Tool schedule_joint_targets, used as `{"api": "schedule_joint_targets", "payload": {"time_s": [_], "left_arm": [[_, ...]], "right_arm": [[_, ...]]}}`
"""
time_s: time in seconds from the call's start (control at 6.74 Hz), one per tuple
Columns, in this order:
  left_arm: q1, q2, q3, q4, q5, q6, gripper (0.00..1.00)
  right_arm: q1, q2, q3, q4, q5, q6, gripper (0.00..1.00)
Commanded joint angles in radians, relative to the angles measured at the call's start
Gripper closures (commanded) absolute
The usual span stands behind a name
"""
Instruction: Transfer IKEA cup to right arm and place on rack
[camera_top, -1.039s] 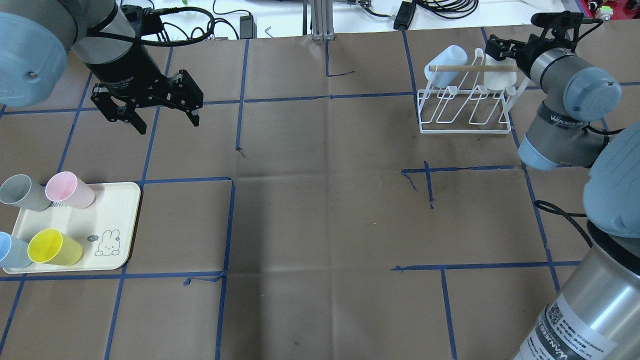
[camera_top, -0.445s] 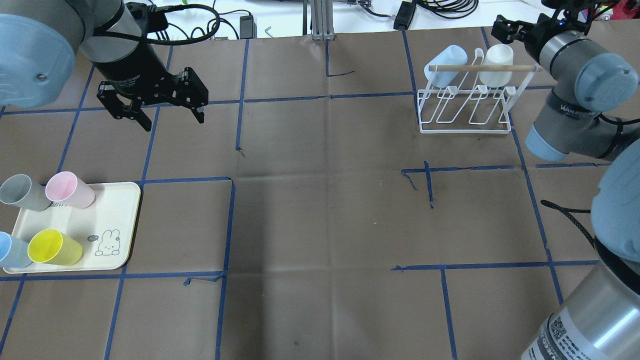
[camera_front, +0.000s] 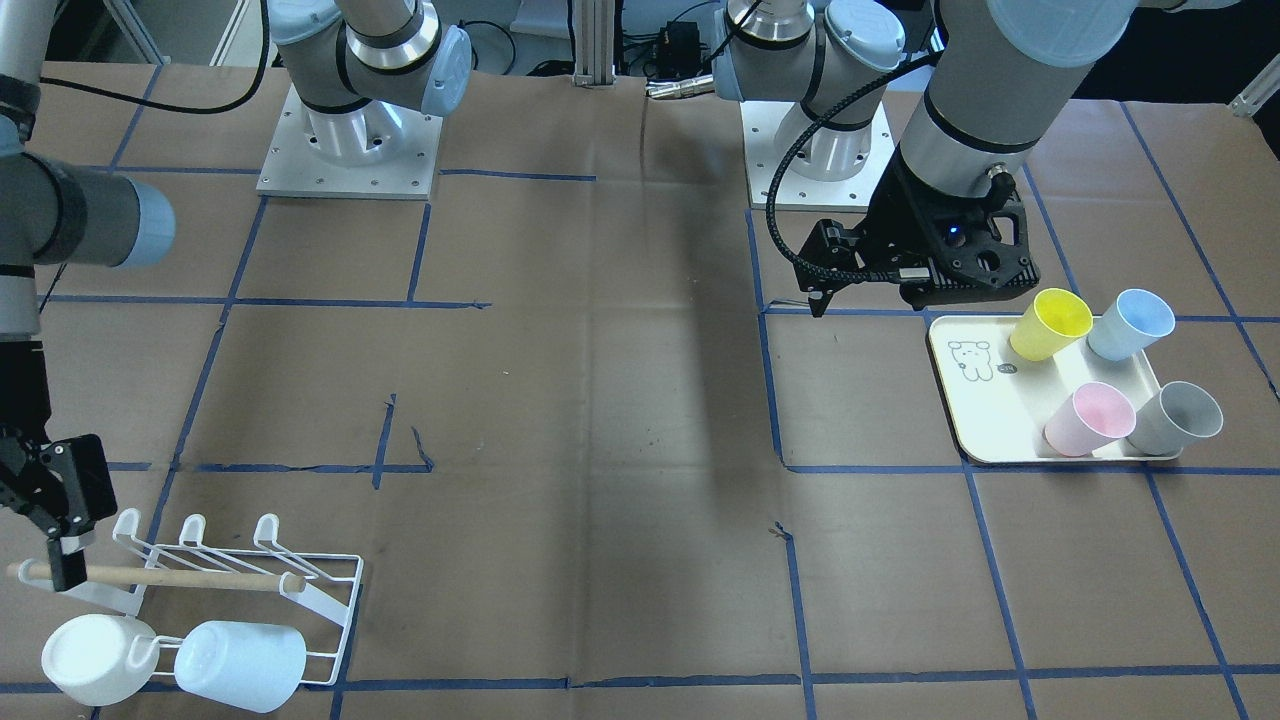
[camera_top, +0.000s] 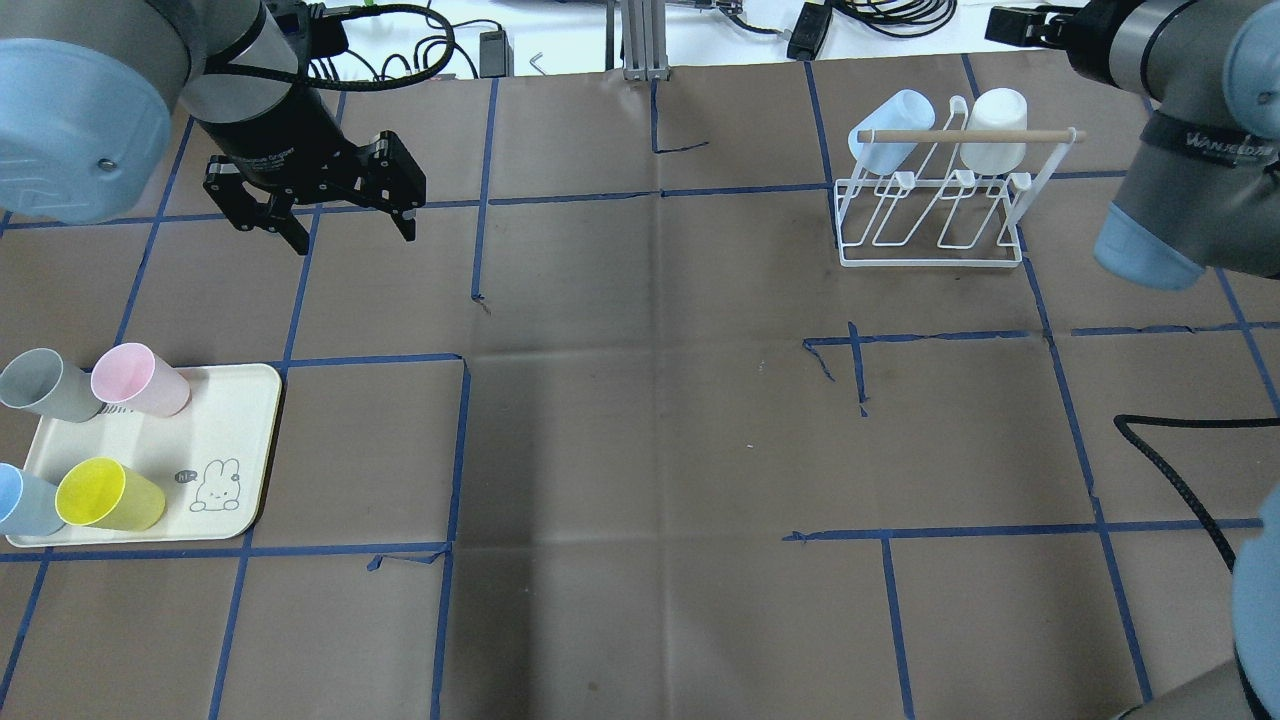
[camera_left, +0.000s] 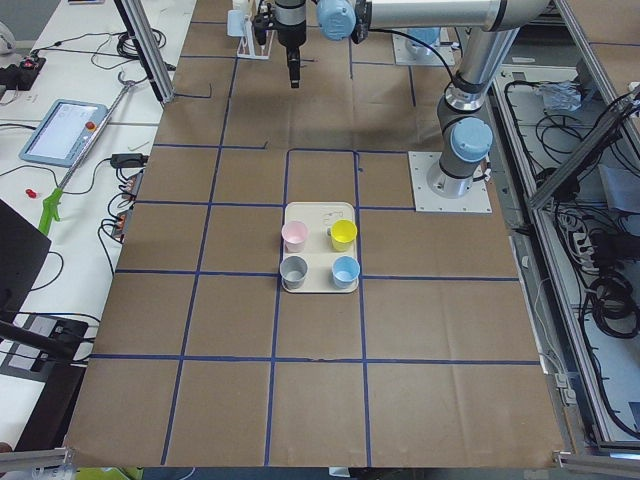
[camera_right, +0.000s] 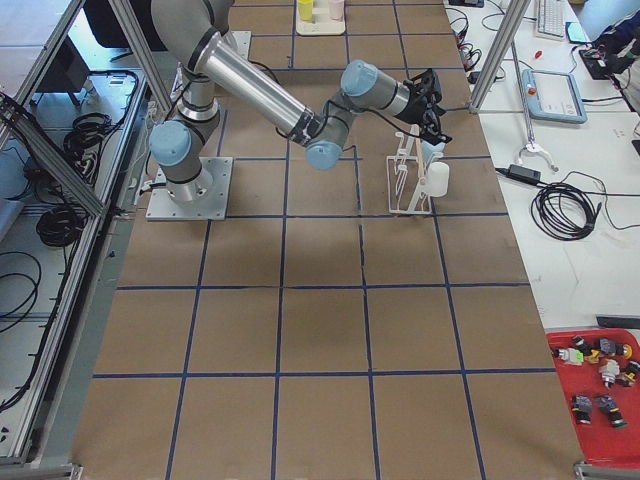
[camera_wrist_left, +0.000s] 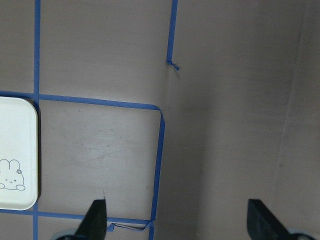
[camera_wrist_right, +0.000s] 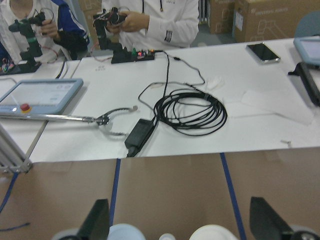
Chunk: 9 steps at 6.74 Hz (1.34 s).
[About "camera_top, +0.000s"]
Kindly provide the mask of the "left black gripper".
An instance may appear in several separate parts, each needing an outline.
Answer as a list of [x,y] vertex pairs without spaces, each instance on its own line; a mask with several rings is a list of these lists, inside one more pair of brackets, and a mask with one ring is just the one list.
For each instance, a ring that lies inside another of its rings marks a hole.
[[276,233],[306,258],[310,229],[294,206],[348,202],[385,213],[406,242],[416,240],[428,178],[396,132],[353,143],[319,91],[261,79],[200,79],[189,114],[219,149],[204,190],[236,229]]

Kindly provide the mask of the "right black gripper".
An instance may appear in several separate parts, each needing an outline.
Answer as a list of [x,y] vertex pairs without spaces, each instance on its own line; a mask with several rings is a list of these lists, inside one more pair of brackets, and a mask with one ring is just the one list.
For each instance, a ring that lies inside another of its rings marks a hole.
[[1078,74],[1093,81],[1111,81],[1110,54],[1120,27],[1130,14],[1129,1],[1089,1],[1084,6],[995,6],[988,14],[984,38],[1011,47],[1064,51]]

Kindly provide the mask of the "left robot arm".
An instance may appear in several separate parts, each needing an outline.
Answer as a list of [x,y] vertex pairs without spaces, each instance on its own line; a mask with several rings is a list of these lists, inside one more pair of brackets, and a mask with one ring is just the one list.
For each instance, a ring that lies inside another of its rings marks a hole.
[[1,200],[68,225],[120,217],[140,200],[183,108],[216,145],[204,191],[238,231],[310,249],[298,205],[385,213],[407,241],[428,179],[383,131],[348,140],[320,92],[416,85],[312,77],[348,47],[346,24],[392,4],[306,1],[5,1],[1,41]]

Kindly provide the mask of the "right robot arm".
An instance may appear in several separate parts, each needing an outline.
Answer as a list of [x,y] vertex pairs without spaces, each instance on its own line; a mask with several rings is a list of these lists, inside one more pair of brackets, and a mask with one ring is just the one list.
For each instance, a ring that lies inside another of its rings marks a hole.
[[[1091,1],[996,6],[986,37],[1068,55],[1085,78],[1155,102],[1094,242],[1114,275],[1188,290],[1210,268],[1276,279],[1279,6],[1275,1]],[[1277,716],[1277,495],[1234,547],[1137,427],[1275,428],[1274,418],[1183,420],[1120,414],[1119,433],[1181,496],[1231,573],[1233,656],[1129,719]]]

